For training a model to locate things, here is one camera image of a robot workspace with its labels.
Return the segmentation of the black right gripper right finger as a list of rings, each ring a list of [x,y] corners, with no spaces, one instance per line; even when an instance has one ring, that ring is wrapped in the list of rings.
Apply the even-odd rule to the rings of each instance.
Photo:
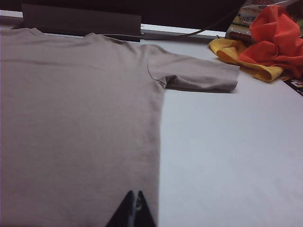
[[[142,191],[138,192],[136,201],[136,226],[156,227],[155,221]]]

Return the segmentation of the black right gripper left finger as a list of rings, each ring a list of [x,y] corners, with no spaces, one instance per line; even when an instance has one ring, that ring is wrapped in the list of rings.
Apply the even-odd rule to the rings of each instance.
[[[129,191],[111,218],[112,227],[134,227],[135,195]]]

